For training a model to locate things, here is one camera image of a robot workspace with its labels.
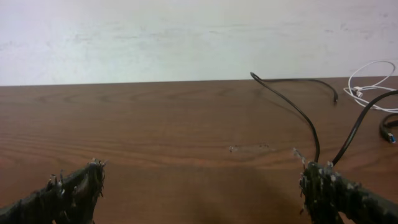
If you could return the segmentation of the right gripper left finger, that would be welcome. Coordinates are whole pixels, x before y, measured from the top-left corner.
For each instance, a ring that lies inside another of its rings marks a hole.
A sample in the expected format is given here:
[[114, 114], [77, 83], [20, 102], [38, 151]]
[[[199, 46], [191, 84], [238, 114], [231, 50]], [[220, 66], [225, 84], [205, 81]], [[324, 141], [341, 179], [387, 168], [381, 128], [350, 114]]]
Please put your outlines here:
[[44, 188], [1, 208], [1, 223], [94, 223], [105, 165], [93, 159], [67, 176], [52, 174]]

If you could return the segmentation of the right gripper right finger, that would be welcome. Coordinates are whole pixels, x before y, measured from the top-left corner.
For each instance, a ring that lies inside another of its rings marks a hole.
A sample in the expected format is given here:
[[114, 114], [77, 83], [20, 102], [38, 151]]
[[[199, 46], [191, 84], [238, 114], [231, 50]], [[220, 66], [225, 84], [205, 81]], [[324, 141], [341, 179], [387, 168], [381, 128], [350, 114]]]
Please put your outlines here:
[[331, 164], [306, 161], [298, 150], [293, 152], [304, 167], [299, 187], [312, 223], [343, 223], [341, 213], [354, 223], [397, 223], [396, 203], [344, 178]]

